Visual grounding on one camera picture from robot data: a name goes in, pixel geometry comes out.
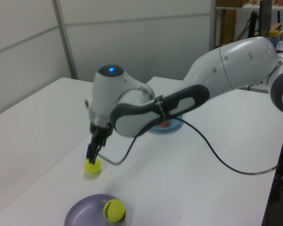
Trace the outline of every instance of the gray wall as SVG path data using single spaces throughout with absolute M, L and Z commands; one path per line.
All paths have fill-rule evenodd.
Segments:
M 100 67 L 118 64 L 143 82 L 183 79 L 209 51 L 214 2 L 57 0 L 78 79 L 93 81 Z
M 0 0 L 0 113 L 70 78 L 52 0 Z

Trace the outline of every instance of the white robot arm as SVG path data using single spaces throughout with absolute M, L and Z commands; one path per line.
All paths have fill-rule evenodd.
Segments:
M 172 117 L 191 111 L 218 95 L 265 82 L 274 105 L 283 112 L 283 53 L 262 37 L 212 50 L 194 62 L 181 84 L 165 97 L 155 97 L 147 84 L 121 67 L 107 65 L 94 78 L 89 105 L 92 142 L 86 157 L 95 163 L 113 129 L 136 137 Z

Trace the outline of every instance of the plate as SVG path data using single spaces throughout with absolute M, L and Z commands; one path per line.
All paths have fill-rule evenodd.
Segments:
M 104 217 L 106 202 L 117 199 L 109 194 L 95 194 L 77 202 L 67 213 L 64 226 L 125 226 L 125 219 L 111 223 Z

